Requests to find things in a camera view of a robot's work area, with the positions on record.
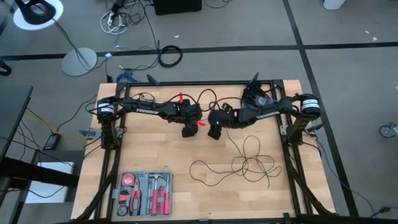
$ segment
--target gray floor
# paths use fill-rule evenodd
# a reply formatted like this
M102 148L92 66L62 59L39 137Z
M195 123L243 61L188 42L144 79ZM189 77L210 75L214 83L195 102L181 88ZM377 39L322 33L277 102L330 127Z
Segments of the gray floor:
M96 52L116 50L116 37L105 34L99 27L100 17L106 11L103 0L62 2L65 12L60 24L77 46L90 47ZM290 1L290 5L304 44L367 43L373 42L373 37L377 37L375 42L398 41L397 1L347 0L337 11L325 10L321 0ZM169 16L156 16L153 9L148 9L148 16L162 46L295 45L281 0L234 0L223 9L203 6L200 12ZM0 55L64 54L71 50L55 27L27 32L18 29L9 17L11 22L0 35ZM152 46L147 22L143 20L138 26L130 27L121 35L118 44L132 49ZM368 198L376 210L398 206L398 152L395 151L398 138L384 139L378 133L380 125L398 122L395 103L398 48L308 50L307 54L353 190ZM165 60L175 57L166 55ZM148 65L154 59L154 55L114 57L107 62L107 73L116 77L121 73L119 65ZM13 73L10 77L0 77L0 83L34 86L29 107L52 126L69 118L75 108L96 94L98 85L106 81L105 66L72 78L60 70L60 59L7 63ZM246 80L257 71L261 79L299 79L303 90L311 92L298 50L190 53L174 68L158 66L136 72L134 77L145 81L146 74L150 73L160 81ZM90 118L89 114L81 112L62 131L76 134L90 125ZM43 144L49 131L30 117L25 117L24 121ZM320 133L320 140L327 145L324 133ZM80 142L70 139L63 139L60 145L64 150L81 150L81 147ZM19 146L12 146L10 156L18 157L21 153ZM339 182L326 165L325 171L336 211L347 215ZM11 204L15 197L9 194L7 203ZM354 197L360 215L370 216L369 205L361 197ZM6 216L9 209L2 206L1 216ZM71 202L26 205L19 223L65 222L71 209ZM63 210L62 216L55 216L54 211L59 210ZM398 210L379 217L398 218Z

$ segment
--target yellow cable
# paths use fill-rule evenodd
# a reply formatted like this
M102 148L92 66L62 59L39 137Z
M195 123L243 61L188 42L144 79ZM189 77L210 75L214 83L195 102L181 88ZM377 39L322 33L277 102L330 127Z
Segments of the yellow cable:
M64 134L64 133L61 133L61 132L59 132L59 131L56 131L56 130L53 129L49 124L47 124L47 122L45 122L42 118L40 118L40 117L38 117L38 116L32 114L32 113L29 112L29 111L25 111L25 113L28 114L28 115L30 115L30 116L32 116L32 117L34 117L34 118L36 118L36 119L38 119L38 120L39 120L40 122L42 122L46 127L48 127L49 130L51 130L51 132L53 132L53 133L60 134L61 136L66 137L66 138L76 139L76 140L79 140L79 141L81 141L81 142L83 142L83 143L87 143L86 140L84 140L84 139L82 139L82 138L79 138L79 137L77 137L77 136L73 136L73 135L70 135L70 134Z

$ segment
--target black desk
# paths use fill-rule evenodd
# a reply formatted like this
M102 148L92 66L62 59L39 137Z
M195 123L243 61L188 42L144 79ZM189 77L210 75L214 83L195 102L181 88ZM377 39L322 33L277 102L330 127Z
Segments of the black desk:
M13 139L22 119L32 89L29 85L0 85L0 206L8 188L28 189L31 180L67 187L76 187L78 183L77 175L46 169L6 157L8 147L12 143L10 140ZM35 162L37 153L39 151L35 151L31 163ZM22 206L14 210L11 223L17 222Z

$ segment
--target wooden tabletop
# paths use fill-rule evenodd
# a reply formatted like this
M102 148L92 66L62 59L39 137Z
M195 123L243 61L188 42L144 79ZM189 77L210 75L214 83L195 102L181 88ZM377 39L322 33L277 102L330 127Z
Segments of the wooden tabletop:
M298 80L285 80L284 84L287 96L302 92ZM229 96L240 97L244 86L143 86L131 88L131 96L140 92L149 92L155 96L156 101L163 102L171 96L183 92L192 95L196 99L205 88L213 89L218 98L224 98ZM115 89L116 84L101 84L98 99L113 96ZM206 109L208 103L213 100L214 96L210 92L204 93L200 98L202 109ZM238 100L226 100L225 102L232 107L239 107ZM203 119L207 118L207 114L203 114ZM91 122L91 127L100 128L95 116ZM209 126L199 127L195 137L182 138L182 124L168 123L156 116L140 113L127 114L126 127L127 131L123 137L119 174L132 170L143 170L146 172L167 170L173 172L172 214L168 219L275 218L281 217L285 212L294 216L280 143L279 127L275 118L260 120L244 129L230 129L229 135L241 151L246 137L250 135L258 137L261 142L260 154L271 156L275 160L274 167L280 166L280 174L277 177L270 177L269 183L266 178L259 182L249 182L244 177L233 174L214 187L208 187L197 180L193 180L190 177L189 168L192 162L201 160L216 171L231 170L233 157L239 156L239 152L236 146L228 139L225 129L223 129L218 141L207 136ZM316 145L315 139L310 136L304 136L303 140ZM86 153L98 145L99 142L95 142L90 147L87 147ZM248 138L245 145L247 156L255 155L258 148L258 140ZM334 211L318 151L308 145L300 146L299 149L308 187L327 209ZM73 204L72 218L79 216L93 199L100 181L103 157L104 150L97 149L83 161L76 198ZM262 157L260 160L266 169L271 168L272 159ZM234 168L238 169L242 163L242 159L237 160ZM250 162L250 169L261 171L255 161ZM278 172L279 169L270 175L276 175ZM195 164L192 167L192 174L207 184L215 184L223 177L223 174L212 173L204 164ZM247 178L251 180L258 179L261 176L262 174L247 174ZM304 210L304 203L300 196L302 194L300 188L297 188L300 204L302 210ZM104 197L102 217L106 213L108 193ZM113 212L112 220L159 219L119 218Z

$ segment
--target toolkit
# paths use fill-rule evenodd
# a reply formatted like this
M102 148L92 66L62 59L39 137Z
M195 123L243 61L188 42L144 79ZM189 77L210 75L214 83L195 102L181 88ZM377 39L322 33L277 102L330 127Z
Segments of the toolkit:
M171 172L123 172L115 192L118 217L164 218L171 214Z

